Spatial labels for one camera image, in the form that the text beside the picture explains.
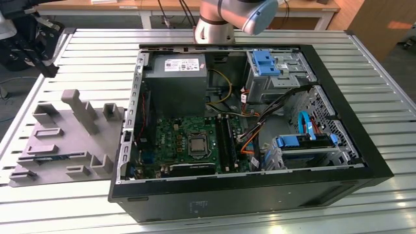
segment metal table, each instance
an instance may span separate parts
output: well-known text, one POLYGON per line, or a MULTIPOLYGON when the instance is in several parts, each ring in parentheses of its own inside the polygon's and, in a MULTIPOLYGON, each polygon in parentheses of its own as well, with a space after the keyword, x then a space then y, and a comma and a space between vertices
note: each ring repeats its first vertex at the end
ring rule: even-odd
POLYGON ((1 233, 392 233, 416 231, 416 106, 355 36, 331 31, 236 32, 237 43, 312 44, 395 173, 328 208, 137 225, 108 203, 109 181, 7 186, 27 144, 37 103, 59 103, 64 89, 80 90, 95 107, 128 105, 140 43, 192 43, 189 30, 79 29, 63 40, 56 78, 37 79, 0 144, 1 233))

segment label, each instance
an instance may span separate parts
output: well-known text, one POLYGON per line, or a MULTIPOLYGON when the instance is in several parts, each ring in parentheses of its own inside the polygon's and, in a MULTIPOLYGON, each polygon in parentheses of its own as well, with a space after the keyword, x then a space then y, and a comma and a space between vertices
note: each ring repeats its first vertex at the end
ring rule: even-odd
POLYGON ((189 202, 189 213, 197 214, 208 206, 208 201, 192 201, 189 202))
POLYGON ((120 6, 120 9, 139 9, 136 6, 120 6))
POLYGON ((247 95, 245 94, 241 94, 241 102, 247 103, 247 95))
POLYGON ((279 69, 288 69, 288 66, 285 64, 277 64, 279 69))
POLYGON ((255 158, 255 157, 252 157, 252 164, 253 164, 253 166, 256 167, 256 168, 259 168, 259 161, 257 161, 257 159, 255 158))
POLYGON ((191 59, 168 59, 164 62, 165 72, 193 72, 200 70, 197 58, 191 59))

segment table leg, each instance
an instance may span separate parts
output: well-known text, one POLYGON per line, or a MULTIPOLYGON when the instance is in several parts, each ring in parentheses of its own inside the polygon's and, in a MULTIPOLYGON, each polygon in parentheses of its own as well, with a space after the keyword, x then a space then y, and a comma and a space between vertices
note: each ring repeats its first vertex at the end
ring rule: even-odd
POLYGON ((317 21, 315 30, 327 30, 335 12, 323 12, 323 16, 317 21))
POLYGON ((140 18, 141 18, 141 25, 143 29, 152 29, 152 23, 151 23, 151 11, 140 11, 140 18))

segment yellow cable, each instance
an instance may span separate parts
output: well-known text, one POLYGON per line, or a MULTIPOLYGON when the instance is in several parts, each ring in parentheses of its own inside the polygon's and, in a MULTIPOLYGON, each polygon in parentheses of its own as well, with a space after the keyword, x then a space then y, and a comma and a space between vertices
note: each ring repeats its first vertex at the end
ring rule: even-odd
POLYGON ((212 105, 212 104, 219 104, 219 103, 221 103, 223 101, 225 101, 225 100, 229 98, 229 96, 232 95, 233 84, 231 83, 229 79, 227 78, 227 76, 225 76, 221 72, 219 72, 219 71, 215 70, 215 69, 208 69, 208 70, 211 70, 211 71, 216 72, 217 74, 220 74, 221 77, 224 78, 224 80, 227 81, 228 86, 229 86, 228 94, 227 94, 227 96, 225 96, 221 100, 207 102, 207 104, 211 104, 211 105, 212 105))

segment blue plastic latch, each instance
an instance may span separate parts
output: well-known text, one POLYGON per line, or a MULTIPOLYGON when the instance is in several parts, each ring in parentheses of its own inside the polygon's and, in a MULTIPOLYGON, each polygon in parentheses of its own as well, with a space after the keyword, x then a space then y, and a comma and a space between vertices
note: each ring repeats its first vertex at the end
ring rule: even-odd
POLYGON ((339 137, 333 133, 329 134, 329 138, 335 145, 339 145, 339 137))
POLYGON ((268 51, 253 51, 253 62, 259 76, 279 76, 280 70, 275 66, 275 58, 268 51))
POLYGON ((281 138, 277 138, 277 146, 279 147, 283 147, 284 146, 284 141, 281 140, 281 138))
POLYGON ((287 147, 299 146, 299 140, 296 136, 281 136, 281 139, 287 147))

